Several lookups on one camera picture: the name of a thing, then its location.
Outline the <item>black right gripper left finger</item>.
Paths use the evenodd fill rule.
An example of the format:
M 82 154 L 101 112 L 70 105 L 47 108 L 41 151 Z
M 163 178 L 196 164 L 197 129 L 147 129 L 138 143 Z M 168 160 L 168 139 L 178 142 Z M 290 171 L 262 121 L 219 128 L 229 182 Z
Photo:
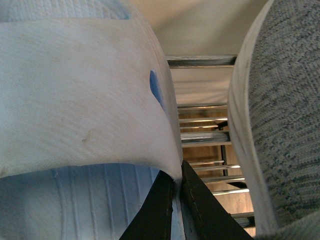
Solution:
M 170 240 L 174 180 L 159 171 L 151 189 L 121 240 Z

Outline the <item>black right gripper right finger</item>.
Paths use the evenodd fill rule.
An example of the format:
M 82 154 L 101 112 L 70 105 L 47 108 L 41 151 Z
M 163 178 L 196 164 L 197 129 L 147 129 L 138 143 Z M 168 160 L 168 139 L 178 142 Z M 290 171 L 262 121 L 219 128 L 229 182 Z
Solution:
M 180 204 L 187 240 L 251 240 L 212 195 L 187 161 L 182 165 Z

